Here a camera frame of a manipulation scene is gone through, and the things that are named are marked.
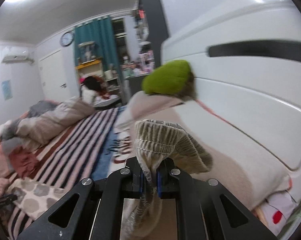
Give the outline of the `white door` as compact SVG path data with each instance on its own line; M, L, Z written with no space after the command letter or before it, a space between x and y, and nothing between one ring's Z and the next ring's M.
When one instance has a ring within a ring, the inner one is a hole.
M63 102L71 97L60 50L40 59L39 71L45 99Z

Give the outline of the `teal curtain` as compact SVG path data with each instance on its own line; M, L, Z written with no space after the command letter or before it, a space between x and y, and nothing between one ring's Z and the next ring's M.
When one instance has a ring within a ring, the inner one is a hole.
M78 45L93 41L95 43L93 53L102 58L103 70L108 70L112 64L120 79L123 79L110 16L95 18L77 25L73 33L73 61L75 65L78 64L78 58L82 57Z

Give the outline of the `green plush pillow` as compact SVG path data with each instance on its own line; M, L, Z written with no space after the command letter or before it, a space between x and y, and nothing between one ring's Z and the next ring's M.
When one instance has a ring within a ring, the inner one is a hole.
M148 95L193 96L195 77L186 60L173 60L156 68L142 81L142 90Z

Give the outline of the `striped diet coke bed blanket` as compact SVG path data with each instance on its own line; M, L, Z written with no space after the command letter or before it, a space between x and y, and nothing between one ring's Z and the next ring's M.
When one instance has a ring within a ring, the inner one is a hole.
M122 168L132 150L129 134L115 129L124 110L122 106L96 112L67 128L35 151L39 166L32 174L10 177L8 191L22 198L20 187L29 181L69 190L83 178L104 179Z

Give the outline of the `beige grey rumpled duvet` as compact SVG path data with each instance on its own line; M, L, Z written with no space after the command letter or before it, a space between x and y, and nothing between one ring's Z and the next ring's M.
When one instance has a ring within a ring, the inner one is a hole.
M0 125L0 142L17 137L21 146L32 152L93 113L95 109L77 97L56 106L50 101L40 101L29 109L24 118Z

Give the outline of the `pink knitted blanket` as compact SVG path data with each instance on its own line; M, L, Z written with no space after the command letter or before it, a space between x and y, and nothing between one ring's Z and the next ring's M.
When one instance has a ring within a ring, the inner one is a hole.
M212 147L216 132L209 127L209 114L195 101L166 96L146 95L143 91L134 94L126 110L121 114L121 125L129 128L134 148L140 145L136 122L144 119L165 121L180 125L199 144L199 156L210 168L200 172L199 161L191 157L186 150L174 157L174 162L183 170L199 180L215 178L221 182L248 209L253 207L253 185L247 172L240 165L240 159L229 157Z

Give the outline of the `yellow white shelf unit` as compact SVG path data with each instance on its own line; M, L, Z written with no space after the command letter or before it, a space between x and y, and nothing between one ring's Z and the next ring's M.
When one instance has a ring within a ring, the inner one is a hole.
M76 66L79 77L103 76L103 64L101 60L91 60Z

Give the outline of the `dark red crumpled garment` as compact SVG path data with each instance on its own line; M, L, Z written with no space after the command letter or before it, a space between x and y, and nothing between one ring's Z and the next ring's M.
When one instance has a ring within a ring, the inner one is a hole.
M18 147L8 155L9 161L20 178L29 176L39 165L37 157L22 147Z

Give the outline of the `black white plush toy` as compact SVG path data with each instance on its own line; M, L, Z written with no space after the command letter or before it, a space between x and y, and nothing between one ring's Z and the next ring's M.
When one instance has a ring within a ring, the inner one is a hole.
M81 98L88 104L94 105L101 100L110 99L105 81L99 76L88 76L81 84Z

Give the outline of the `white wall air conditioner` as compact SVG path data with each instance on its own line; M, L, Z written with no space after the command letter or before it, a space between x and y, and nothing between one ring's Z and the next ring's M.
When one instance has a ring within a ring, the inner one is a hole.
M29 64L33 64L34 60L29 56L25 55L6 55L2 59L2 63L20 63L20 62L28 62Z

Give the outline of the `cream grey patterned pajama pant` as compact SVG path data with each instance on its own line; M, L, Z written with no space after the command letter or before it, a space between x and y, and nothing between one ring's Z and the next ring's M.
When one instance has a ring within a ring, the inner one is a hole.
M180 125L157 120L143 120L138 121L135 127L140 136L140 145L135 148L135 158L142 172L141 196L124 199L119 239L142 238L158 225L163 209L163 199L158 196L157 191L157 168L162 161L167 158L174 161L174 157L186 150L191 157L199 161L200 172L210 170L199 156L199 144ZM59 189L52 191L58 196L58 200L65 195ZM40 216L58 200L50 200Z

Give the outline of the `blue wall poster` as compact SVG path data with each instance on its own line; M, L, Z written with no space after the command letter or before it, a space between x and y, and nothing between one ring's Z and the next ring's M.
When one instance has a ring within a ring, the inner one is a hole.
M2 81L1 88L4 100L9 100L13 97L10 80Z

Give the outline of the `black tall cabinet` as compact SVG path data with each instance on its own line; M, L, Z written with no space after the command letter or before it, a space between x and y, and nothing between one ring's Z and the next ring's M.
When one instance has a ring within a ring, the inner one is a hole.
M161 45L169 38L165 14L161 0L139 0L138 9L143 10L148 24L147 41L150 42L155 67L161 66Z

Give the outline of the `white padded headboard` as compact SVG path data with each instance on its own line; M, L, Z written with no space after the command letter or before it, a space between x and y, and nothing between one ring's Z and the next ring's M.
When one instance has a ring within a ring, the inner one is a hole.
M228 0L162 45L188 61L200 100L274 155L301 200L301 14L291 0Z

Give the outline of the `round wall clock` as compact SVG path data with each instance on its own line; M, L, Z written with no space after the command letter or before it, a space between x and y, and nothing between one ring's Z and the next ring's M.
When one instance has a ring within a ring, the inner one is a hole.
M68 31L61 36L60 45L62 47L68 47L72 44L73 41L74 41L74 34L72 33L72 31Z

